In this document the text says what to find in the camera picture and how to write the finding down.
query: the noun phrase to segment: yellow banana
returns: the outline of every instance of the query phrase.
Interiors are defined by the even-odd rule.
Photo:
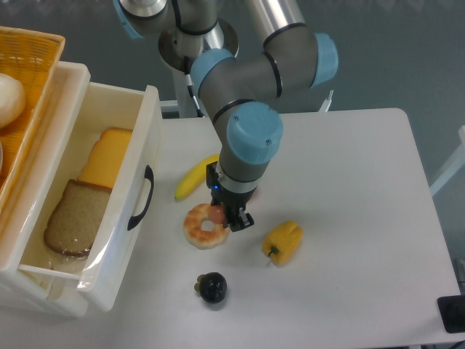
[[[174,198],[177,201],[185,199],[196,189],[206,178],[206,165],[216,162],[219,159],[219,154],[215,154],[205,158],[196,164],[190,171],[181,179],[176,187]]]

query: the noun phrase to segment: drawer handle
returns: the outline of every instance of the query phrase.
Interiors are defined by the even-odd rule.
[[[140,214],[129,218],[128,230],[131,230],[137,227],[137,225],[140,223],[142,218],[144,218],[145,214],[147,213],[148,207],[150,206],[150,202],[152,201],[154,180],[153,180],[153,171],[148,165],[145,167],[144,178],[150,181],[150,191],[148,193],[147,202],[145,203],[145,207],[142,210],[142,212],[140,212]]]

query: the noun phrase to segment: glazed donut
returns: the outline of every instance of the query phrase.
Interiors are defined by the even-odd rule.
[[[212,231],[203,230],[202,222],[209,220],[210,204],[199,204],[191,209],[184,219],[186,239],[198,249],[211,249],[226,240],[229,228],[215,224]]]

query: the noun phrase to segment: yellow bell pepper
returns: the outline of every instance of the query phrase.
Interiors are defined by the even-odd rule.
[[[275,264],[283,264],[297,250],[304,231],[293,220],[279,225],[263,240],[263,252]]]

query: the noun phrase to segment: yellow basket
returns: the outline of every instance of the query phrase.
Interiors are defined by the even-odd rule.
[[[24,111],[0,129],[3,165],[0,171],[0,212],[20,173],[41,118],[52,74],[60,60],[65,38],[58,35],[0,26],[0,73],[24,86]]]

